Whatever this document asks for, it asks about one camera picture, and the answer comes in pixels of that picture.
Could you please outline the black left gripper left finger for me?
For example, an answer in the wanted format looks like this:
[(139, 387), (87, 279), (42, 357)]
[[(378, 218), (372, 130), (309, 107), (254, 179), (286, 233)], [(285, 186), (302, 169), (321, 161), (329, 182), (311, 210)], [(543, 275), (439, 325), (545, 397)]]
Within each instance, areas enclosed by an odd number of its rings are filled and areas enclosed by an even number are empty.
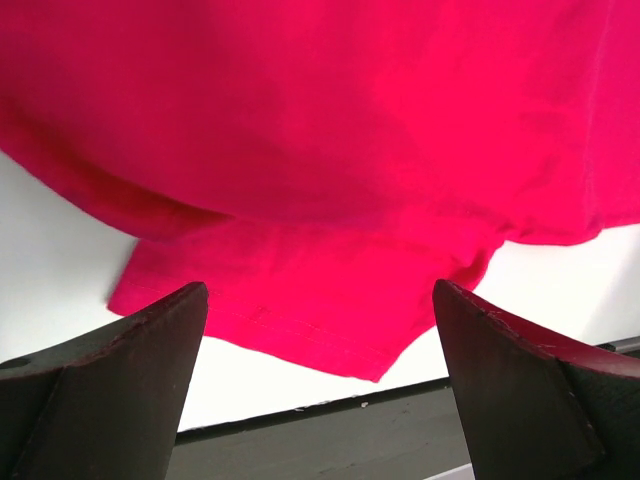
[(190, 283), (1, 365), (4, 479), (163, 479), (207, 318)]

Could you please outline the crimson red t shirt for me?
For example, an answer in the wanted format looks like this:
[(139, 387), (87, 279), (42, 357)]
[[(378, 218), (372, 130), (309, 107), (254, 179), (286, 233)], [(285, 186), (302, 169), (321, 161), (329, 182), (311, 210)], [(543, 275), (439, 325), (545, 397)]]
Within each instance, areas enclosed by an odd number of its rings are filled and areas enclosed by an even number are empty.
[(505, 242), (639, 220), (635, 1), (5, 1), (1, 148), (206, 334), (378, 381)]

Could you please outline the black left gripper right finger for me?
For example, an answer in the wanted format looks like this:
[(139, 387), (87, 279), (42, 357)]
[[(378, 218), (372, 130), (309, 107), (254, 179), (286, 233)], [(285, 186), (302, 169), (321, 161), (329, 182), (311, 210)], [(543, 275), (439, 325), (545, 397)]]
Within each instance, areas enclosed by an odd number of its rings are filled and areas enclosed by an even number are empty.
[(433, 306), (476, 478), (638, 478), (638, 338), (591, 346), (446, 280)]

